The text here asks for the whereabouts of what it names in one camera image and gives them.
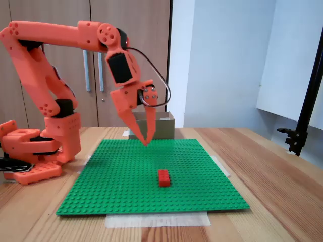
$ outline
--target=cabinet handle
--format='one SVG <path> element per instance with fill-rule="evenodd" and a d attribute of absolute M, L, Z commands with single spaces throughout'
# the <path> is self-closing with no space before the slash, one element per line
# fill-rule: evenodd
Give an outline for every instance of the cabinet handle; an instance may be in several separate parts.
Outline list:
<path fill-rule="evenodd" d="M 103 85 L 103 70 L 102 70 L 102 53 L 97 54 L 97 60 L 99 65 L 99 80 L 100 80 L 100 91 L 104 92 L 104 85 Z"/>
<path fill-rule="evenodd" d="M 84 59 L 84 70 L 85 70 L 85 87 L 86 91 L 90 92 L 90 78 L 89 78 L 89 65 L 87 63 L 87 51 L 83 50 L 83 59 Z"/>

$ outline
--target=black stand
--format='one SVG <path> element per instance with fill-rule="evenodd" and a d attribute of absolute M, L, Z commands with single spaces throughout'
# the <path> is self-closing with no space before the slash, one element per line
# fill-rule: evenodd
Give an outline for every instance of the black stand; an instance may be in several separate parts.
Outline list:
<path fill-rule="evenodd" d="M 286 133 L 288 138 L 285 143 L 289 144 L 289 151 L 293 151 L 297 156 L 300 155 L 302 148 L 305 145 L 307 139 L 307 128 L 309 121 L 311 119 L 314 105 L 316 102 L 319 86 L 321 84 L 323 76 L 323 29 L 321 33 L 321 38 L 319 40 L 316 58 L 309 79 L 309 84 L 304 99 L 301 114 L 298 119 L 298 123 L 295 130 L 287 128 L 277 129 L 279 132 Z"/>

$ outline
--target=white tape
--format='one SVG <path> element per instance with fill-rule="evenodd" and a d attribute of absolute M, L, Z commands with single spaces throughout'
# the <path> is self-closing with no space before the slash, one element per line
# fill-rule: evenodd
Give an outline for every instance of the white tape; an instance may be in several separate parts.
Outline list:
<path fill-rule="evenodd" d="M 77 172 L 78 174 L 81 174 L 82 170 L 84 169 L 84 167 L 86 166 L 86 164 L 87 164 L 87 163 L 89 162 L 89 160 L 91 159 L 91 156 L 92 156 L 92 155 L 89 155 L 89 156 L 87 157 L 87 159 L 85 160 L 85 162 L 84 162 L 84 164 L 83 164 L 82 168 Z"/>
<path fill-rule="evenodd" d="M 106 228 L 210 226 L 207 212 L 107 215 Z"/>
<path fill-rule="evenodd" d="M 289 155 L 296 155 L 296 153 L 295 153 L 295 152 L 293 152 L 293 151 L 288 151 L 288 150 L 286 150 L 286 153 L 287 153 L 287 154 L 289 154 Z"/>
<path fill-rule="evenodd" d="M 215 164 L 217 164 L 217 166 L 220 168 L 220 170 L 223 172 L 224 175 L 226 175 L 226 177 L 230 177 L 230 173 L 228 173 L 228 171 L 222 166 L 222 164 L 219 162 L 219 160 L 217 159 L 216 156 L 211 156 L 212 160 L 215 162 Z"/>
<path fill-rule="evenodd" d="M 129 130 L 125 130 L 122 134 L 122 136 L 129 136 Z"/>

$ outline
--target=cardboard box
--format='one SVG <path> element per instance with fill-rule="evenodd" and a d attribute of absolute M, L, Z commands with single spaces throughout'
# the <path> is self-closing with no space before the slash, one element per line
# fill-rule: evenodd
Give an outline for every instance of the cardboard box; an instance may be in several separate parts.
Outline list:
<path fill-rule="evenodd" d="M 147 120 L 146 113 L 135 112 L 137 123 L 139 124 L 141 133 L 147 137 Z M 156 132 L 153 136 L 154 140 L 174 139 L 175 119 L 170 112 L 157 112 L 156 114 Z M 131 130 L 129 130 L 129 140 L 137 139 Z"/>

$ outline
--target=red lego brick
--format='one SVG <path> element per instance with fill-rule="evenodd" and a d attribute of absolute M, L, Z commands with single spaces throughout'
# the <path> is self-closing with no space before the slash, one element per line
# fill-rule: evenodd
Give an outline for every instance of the red lego brick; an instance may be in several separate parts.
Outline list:
<path fill-rule="evenodd" d="M 170 186 L 170 177 L 168 176 L 167 170 L 159 170 L 159 186 L 160 187 L 169 187 Z"/>

